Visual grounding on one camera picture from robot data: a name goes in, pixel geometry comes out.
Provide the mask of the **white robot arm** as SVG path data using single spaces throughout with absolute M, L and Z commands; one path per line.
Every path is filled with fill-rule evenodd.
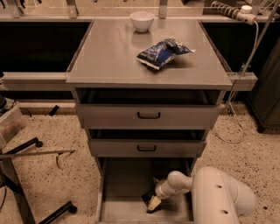
M 248 185 L 207 166 L 192 178 L 181 171 L 171 171 L 166 179 L 155 179 L 154 190 L 147 193 L 147 211 L 152 213 L 163 200 L 184 193 L 192 195 L 194 224 L 240 224 L 240 217 L 256 210 L 256 196 Z

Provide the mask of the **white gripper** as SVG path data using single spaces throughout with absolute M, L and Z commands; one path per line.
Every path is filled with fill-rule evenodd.
M 155 194 L 152 196 L 147 206 L 148 212 L 154 212 L 161 204 L 162 200 L 165 200 L 175 194 L 174 189 L 170 187 L 166 179 L 159 180 L 153 178 L 155 184 Z

